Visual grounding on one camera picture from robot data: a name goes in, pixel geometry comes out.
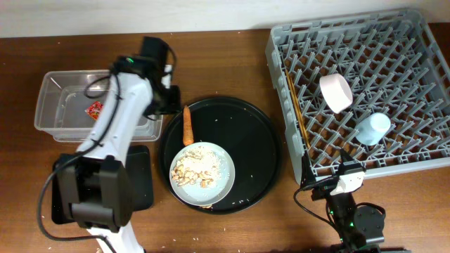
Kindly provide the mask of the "rice and food scraps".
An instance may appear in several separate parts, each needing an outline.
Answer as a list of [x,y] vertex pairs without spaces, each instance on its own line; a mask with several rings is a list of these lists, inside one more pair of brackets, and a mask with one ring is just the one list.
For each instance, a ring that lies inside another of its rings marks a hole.
[[190,148],[176,159],[170,176],[178,187],[197,185],[202,189],[213,188],[222,178],[220,159],[204,146]]

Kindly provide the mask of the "light blue cup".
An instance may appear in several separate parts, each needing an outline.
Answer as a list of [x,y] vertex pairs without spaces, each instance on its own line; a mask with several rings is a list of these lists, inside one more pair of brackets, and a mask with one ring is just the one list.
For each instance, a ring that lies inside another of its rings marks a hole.
[[391,127],[387,115],[376,112],[359,122],[355,129],[358,131],[356,139],[364,145],[375,145],[388,132]]

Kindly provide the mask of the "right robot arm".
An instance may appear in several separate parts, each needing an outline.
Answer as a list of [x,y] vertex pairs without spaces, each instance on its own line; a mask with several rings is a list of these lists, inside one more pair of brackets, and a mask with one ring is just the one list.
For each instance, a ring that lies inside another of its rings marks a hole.
[[[345,150],[340,150],[341,163],[338,171],[324,179],[312,178],[308,154],[302,157],[303,177],[299,189],[294,192],[295,203],[306,213],[328,224],[340,238],[340,243],[331,245],[328,252],[406,252],[404,248],[381,248],[385,241],[383,229],[387,216],[383,207],[370,202],[357,203],[353,192],[362,187],[366,168],[352,158]],[[323,218],[307,209],[297,199],[297,195],[311,191],[313,201],[325,200],[326,217]]]

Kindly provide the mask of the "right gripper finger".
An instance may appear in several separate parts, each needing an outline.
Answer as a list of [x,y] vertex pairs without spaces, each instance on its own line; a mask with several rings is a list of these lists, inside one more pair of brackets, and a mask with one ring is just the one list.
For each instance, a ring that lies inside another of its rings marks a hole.
[[303,188],[305,186],[311,185],[316,181],[316,176],[312,172],[311,169],[311,160],[309,158],[309,153],[307,151],[304,152],[302,156],[302,178],[300,182],[300,187]]
[[359,161],[355,160],[344,149],[340,149],[340,158],[342,160],[341,165],[344,167],[362,167],[361,163]]

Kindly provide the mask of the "grey plate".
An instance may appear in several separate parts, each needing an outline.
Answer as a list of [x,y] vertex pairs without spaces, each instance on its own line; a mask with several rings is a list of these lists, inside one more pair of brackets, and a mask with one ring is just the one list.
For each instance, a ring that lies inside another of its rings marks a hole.
[[[171,179],[170,171],[174,168],[176,159],[181,157],[182,152],[198,147],[204,146],[213,151],[220,159],[220,171],[222,178],[218,181],[215,187],[202,189],[197,185],[187,185],[178,187],[178,185]],[[226,197],[231,191],[236,177],[236,170],[231,156],[222,147],[208,142],[199,142],[182,148],[172,160],[169,167],[169,183],[174,191],[174,194],[186,204],[196,207],[209,208],[213,204],[218,203]]]

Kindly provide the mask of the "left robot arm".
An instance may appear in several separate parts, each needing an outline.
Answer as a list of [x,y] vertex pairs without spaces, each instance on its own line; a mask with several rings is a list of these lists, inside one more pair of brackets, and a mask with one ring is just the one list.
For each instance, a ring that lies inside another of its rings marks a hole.
[[52,189],[53,216],[88,230],[103,252],[143,252],[131,226],[134,196],[127,154],[141,117],[181,112],[181,95],[166,68],[173,49],[144,37],[139,54],[120,56],[109,70],[103,109],[87,139],[73,154],[62,154],[43,188]]

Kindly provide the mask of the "red snack wrapper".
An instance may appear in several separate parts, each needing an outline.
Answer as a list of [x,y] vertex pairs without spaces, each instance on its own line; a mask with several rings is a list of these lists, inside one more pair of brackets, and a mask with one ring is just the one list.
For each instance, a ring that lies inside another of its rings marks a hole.
[[99,101],[95,101],[85,110],[85,113],[96,121],[99,118],[102,109],[103,104]]

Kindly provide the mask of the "orange carrot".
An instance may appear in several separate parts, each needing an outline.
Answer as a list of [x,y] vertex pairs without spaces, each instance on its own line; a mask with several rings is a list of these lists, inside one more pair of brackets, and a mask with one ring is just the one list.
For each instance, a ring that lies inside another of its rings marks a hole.
[[188,106],[184,107],[183,117],[184,117],[183,144],[185,146],[187,146],[187,145],[191,145],[194,143],[193,127],[192,127],[192,122],[191,122],[191,111]]

